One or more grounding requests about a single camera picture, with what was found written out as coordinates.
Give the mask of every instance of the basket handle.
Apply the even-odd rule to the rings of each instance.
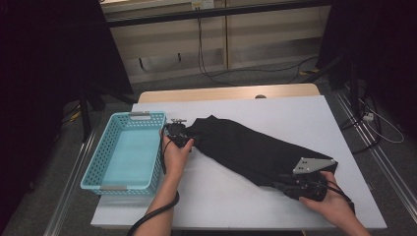
[[[123,186],[123,185],[107,185],[107,186],[100,186],[100,190],[101,191],[128,191],[128,187],[127,186]]]
[[[150,120],[150,112],[148,111],[134,111],[129,112],[131,120]]]

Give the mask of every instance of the black cable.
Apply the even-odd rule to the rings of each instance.
[[[349,123],[349,121],[351,121],[353,119],[353,116],[347,118],[345,121],[343,121],[342,123],[338,124],[337,126],[339,127],[339,129],[343,128],[347,123]]]
[[[220,72],[220,73],[217,73],[217,74],[210,75],[206,71],[205,59],[204,59],[204,55],[203,55],[203,40],[202,40],[202,38],[203,38],[202,37],[203,30],[202,30],[202,20],[200,18],[198,18],[197,21],[198,21],[198,25],[199,25],[199,69],[200,69],[200,72],[204,76],[208,77],[213,82],[218,83],[218,84],[223,84],[223,85],[227,85],[227,86],[237,87],[236,85],[233,85],[233,84],[230,84],[230,83],[227,83],[227,82],[220,82],[220,81],[217,81],[217,80],[215,80],[213,78],[213,77],[221,76],[221,75],[224,75],[224,74],[227,74],[227,73],[232,73],[232,72],[280,72],[280,71],[286,71],[286,70],[290,70],[290,69],[293,69],[293,68],[297,68],[296,75],[291,80],[289,80],[288,82],[286,82],[286,84],[289,84],[292,81],[294,81],[295,79],[297,79],[298,74],[300,72],[300,67],[301,67],[302,64],[304,64],[307,61],[310,61],[312,59],[318,58],[318,56],[310,57],[310,58],[307,58],[307,59],[305,59],[305,60],[297,63],[296,65],[293,65],[293,66],[290,66],[290,67],[287,67],[287,68],[276,69],[276,70],[239,69],[239,70],[227,70],[227,71],[224,71],[224,72]]]
[[[370,97],[371,97],[371,101],[372,101],[373,106],[374,106],[374,110],[375,110],[376,113],[378,113],[377,104],[376,104],[374,98],[371,95],[370,95]],[[364,103],[365,103],[365,106],[368,109],[370,109],[369,105],[366,102],[364,102]],[[376,116],[375,123],[376,123],[376,127],[377,127],[378,133],[381,134],[383,132],[383,130],[382,130],[382,127],[381,127],[381,120],[380,120],[380,117],[379,116]],[[370,143],[368,146],[366,146],[366,147],[364,147],[362,149],[358,149],[358,150],[352,151],[352,154],[358,154],[358,153],[361,153],[361,152],[363,152],[365,150],[368,150],[370,148],[373,148],[374,146],[376,146],[377,144],[379,144],[380,141],[381,141],[381,137],[380,136],[377,136],[375,138],[375,140],[372,143]]]
[[[67,117],[70,113],[74,112],[79,107],[79,105],[80,105],[80,103],[77,103],[77,105],[74,108],[72,108],[71,110],[65,112],[62,116],[63,117]]]
[[[165,163],[164,163],[164,160],[163,159],[164,159],[164,156],[165,156],[166,148],[168,148],[168,145],[172,143],[172,141],[169,141],[168,144],[166,144],[165,148],[162,150],[162,141],[163,141],[163,135],[164,135],[165,129],[166,129],[166,126],[163,126],[162,131],[161,131],[161,134],[160,134],[160,143],[159,143],[159,151],[161,153],[161,156],[160,156],[161,163],[160,164],[162,166],[162,171],[163,171],[164,174],[166,173],[166,168],[165,168]],[[177,205],[179,201],[180,201],[180,194],[177,191],[177,193],[175,194],[175,199],[171,203],[169,203],[169,204],[167,204],[165,206],[162,206],[162,207],[160,207],[158,209],[155,209],[154,211],[152,211],[152,212],[144,215],[134,225],[132,225],[132,227],[130,228],[127,236],[132,236],[135,233],[135,231],[143,223],[145,223],[146,221],[150,220],[151,218],[153,218],[153,217],[155,217],[155,216],[157,216],[157,215],[159,215],[159,214],[161,214],[161,213],[163,213],[163,212],[165,212],[165,211],[167,211],[167,210],[175,207],[175,205]]]
[[[83,114],[81,114],[81,111],[78,111],[77,109],[74,111],[74,113],[71,115],[71,117],[73,117],[73,116],[75,116],[77,113],[80,113],[80,115],[78,115],[77,117],[74,117],[74,118],[70,118],[70,119],[68,119],[68,120],[64,120],[64,121],[62,121],[61,122],[61,124],[62,125],[64,125],[64,124],[66,124],[66,123],[68,123],[68,122],[74,122],[74,121],[76,121],[78,118],[80,118],[80,117],[82,117],[83,116]]]
[[[340,130],[341,130],[341,131],[343,131],[343,130],[346,130],[346,129],[348,129],[348,128],[351,128],[351,127],[353,127],[353,126],[355,126],[355,125],[359,124],[360,122],[362,122],[362,119],[364,118],[364,116],[365,116],[365,112],[362,112],[361,117],[359,117],[359,119],[355,120],[355,122],[353,122],[352,124],[350,124],[350,125],[348,125],[348,126],[345,126],[345,125],[347,124],[347,122],[348,122],[348,121],[350,121],[351,119],[353,119],[353,116],[349,117],[349,119],[347,119],[346,124],[344,124],[344,125],[339,125]]]
[[[231,87],[237,87],[236,85],[233,85],[233,84],[230,84],[230,83],[227,83],[227,82],[220,82],[220,81],[217,81],[217,80],[213,79],[212,76],[210,76],[209,73],[206,71],[205,59],[204,59],[204,55],[203,55],[202,20],[200,18],[198,18],[197,21],[199,23],[199,69],[200,69],[200,72],[215,83],[223,84],[223,85],[227,85],[227,86],[231,86]]]
[[[132,236],[135,231],[139,228],[139,226],[141,226],[143,223],[145,223],[146,221],[150,220],[151,218],[173,208],[175,205],[178,204],[178,202],[180,201],[180,195],[177,191],[176,195],[175,195],[175,199],[168,205],[165,205],[163,207],[160,207],[148,214],[146,214],[144,217],[142,217],[140,220],[138,220],[134,225],[132,225],[131,229],[128,232],[128,236]]]
[[[335,183],[331,182],[328,180],[329,183],[332,183],[337,189],[335,189],[334,187],[331,187],[329,185],[324,185],[318,182],[308,182],[310,184],[313,184],[315,186],[320,186],[322,188],[327,188],[328,190],[334,191],[335,193],[341,195],[347,202],[347,204],[349,205],[349,207],[352,209],[353,213],[355,213],[355,204],[352,202],[352,200],[347,197],[347,195],[341,190],[341,188],[336,185]]]

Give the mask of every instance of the hand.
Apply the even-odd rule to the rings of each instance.
[[[331,172],[322,171],[321,173],[329,181],[329,186],[339,189],[334,185],[337,185],[337,183]],[[316,202],[303,197],[299,200],[306,207],[320,213],[330,223],[341,228],[348,235],[369,235],[369,232],[356,218],[346,199],[342,195],[332,190],[328,190],[328,193],[322,202]]]
[[[189,140],[182,148],[177,147],[168,137],[163,136],[162,152],[166,167],[165,176],[175,176],[181,178],[187,163],[188,154],[193,147],[194,140]]]

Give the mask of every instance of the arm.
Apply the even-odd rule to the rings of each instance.
[[[336,180],[332,173],[322,172],[322,174],[325,175],[327,180],[336,184]],[[328,182],[328,184],[335,189],[338,189],[331,182]],[[370,235],[359,219],[356,218],[344,197],[334,191],[328,191],[322,202],[316,202],[303,197],[300,198],[300,202],[306,207],[320,213],[325,219],[343,230],[347,235]]]
[[[174,143],[170,143],[169,139],[163,137],[163,148],[166,148],[164,154],[164,161],[166,166],[165,178],[162,185],[153,198],[147,213],[166,206],[171,203],[177,193],[178,185],[181,181],[181,177],[184,171],[185,164],[187,163],[188,154],[193,146],[194,141],[190,140],[187,144],[178,148]],[[166,236],[171,233],[172,218],[174,215],[174,208],[171,208],[157,216],[151,218],[142,224],[135,232],[135,236],[141,235],[157,235]]]

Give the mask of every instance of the gray floor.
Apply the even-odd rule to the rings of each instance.
[[[257,66],[256,69],[271,70],[285,68],[295,63],[284,63]],[[302,65],[301,70],[313,69],[314,60]],[[297,69],[282,72],[231,72],[213,79],[229,83],[235,86],[256,86],[256,85],[276,85],[285,84],[294,78]],[[292,83],[304,80],[305,77],[299,76]],[[326,79],[316,81],[321,93],[326,97],[328,105],[333,112],[337,123],[341,123],[348,118],[339,100],[328,87]],[[159,89],[194,89],[194,88],[216,88],[225,87],[223,84],[216,83],[201,74],[173,78],[169,80],[158,80],[157,82],[144,82],[133,85],[137,98],[146,90]],[[111,97],[105,98],[107,108],[104,113],[90,113],[93,124],[98,124],[97,130],[103,129],[106,119],[116,111],[129,110],[129,105],[124,105]],[[379,105],[380,114],[389,121],[389,114]],[[398,139],[396,132],[387,124],[383,123],[385,136],[391,139]],[[351,150],[357,150],[365,146],[355,128],[350,128],[342,132]],[[34,181],[35,188],[27,193],[22,200],[3,235],[43,235],[48,222],[55,210],[61,193],[63,192],[66,180],[71,174],[75,158],[78,156],[82,146],[83,126],[81,119],[75,122],[67,122],[62,126],[59,138],[51,152],[48,161],[45,162],[40,176]],[[392,144],[384,140],[379,147],[387,155],[388,159],[395,167],[396,171],[403,178],[412,193],[417,194],[417,146],[416,140],[405,137],[401,144]],[[415,235],[417,224],[410,216],[400,197],[392,187],[383,170],[380,168],[372,153],[367,150],[354,155],[365,180],[370,183],[374,190],[372,194],[386,220],[387,229],[373,231],[373,235]],[[77,188],[72,198],[71,206],[66,211],[67,215],[63,221],[59,235],[125,235],[127,230],[105,230],[89,225],[93,210],[96,207],[98,198],[86,191]],[[342,235],[337,230],[307,232],[308,235]]]

